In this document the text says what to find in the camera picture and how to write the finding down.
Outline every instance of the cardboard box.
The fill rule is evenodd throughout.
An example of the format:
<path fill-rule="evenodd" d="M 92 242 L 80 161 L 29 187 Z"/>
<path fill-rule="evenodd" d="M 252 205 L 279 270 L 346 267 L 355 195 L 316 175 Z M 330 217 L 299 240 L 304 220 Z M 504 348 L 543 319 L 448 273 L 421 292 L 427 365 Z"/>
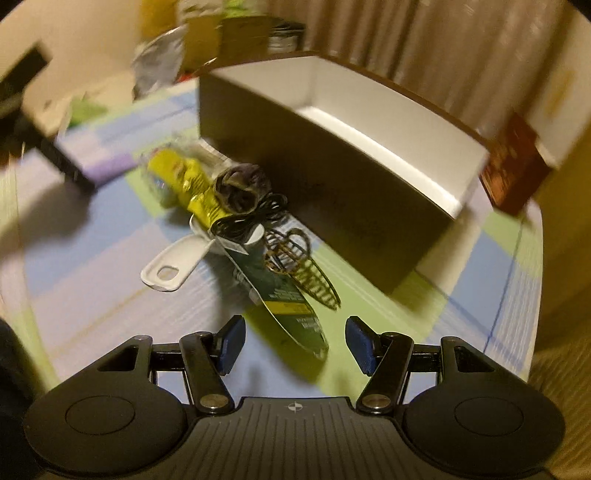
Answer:
<path fill-rule="evenodd" d="M 517 215 L 553 170 L 537 133 L 514 113 L 491 148 L 480 179 L 493 206 Z"/>
<path fill-rule="evenodd" d="M 203 138 L 261 165 L 290 211 L 384 293 L 460 213 L 488 151 L 389 80 L 310 54 L 200 78 Z"/>

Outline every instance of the wall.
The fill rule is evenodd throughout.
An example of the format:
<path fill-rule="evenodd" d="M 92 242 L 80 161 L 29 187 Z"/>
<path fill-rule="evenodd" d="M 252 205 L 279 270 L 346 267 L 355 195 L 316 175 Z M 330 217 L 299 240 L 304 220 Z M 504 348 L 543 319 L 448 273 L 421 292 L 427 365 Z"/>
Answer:
<path fill-rule="evenodd" d="M 0 76 L 35 42 L 53 56 L 24 103 L 44 109 L 81 86 L 129 70 L 139 42 L 140 0 L 24 0 L 0 22 Z"/>
<path fill-rule="evenodd" d="M 527 121 L 561 164 L 591 117 L 591 23 L 566 5 L 566 28 L 559 30 L 553 64 L 535 93 Z"/>

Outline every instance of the plastic packaging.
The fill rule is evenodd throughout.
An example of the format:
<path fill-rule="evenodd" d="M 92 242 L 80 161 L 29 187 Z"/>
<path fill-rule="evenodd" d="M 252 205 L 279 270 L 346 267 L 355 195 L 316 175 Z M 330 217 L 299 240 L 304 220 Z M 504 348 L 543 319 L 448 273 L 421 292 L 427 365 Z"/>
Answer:
<path fill-rule="evenodd" d="M 148 43 L 132 62 L 135 94 L 141 98 L 174 84 L 184 58 L 187 27 L 173 28 Z"/>

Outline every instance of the beige curtain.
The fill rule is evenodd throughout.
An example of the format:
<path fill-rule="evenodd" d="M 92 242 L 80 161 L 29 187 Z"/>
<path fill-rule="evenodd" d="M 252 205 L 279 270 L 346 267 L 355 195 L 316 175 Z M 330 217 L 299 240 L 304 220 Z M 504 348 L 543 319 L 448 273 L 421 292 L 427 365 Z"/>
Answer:
<path fill-rule="evenodd" d="M 528 95 L 564 0 L 267 0 L 306 49 L 364 66 L 493 137 Z"/>

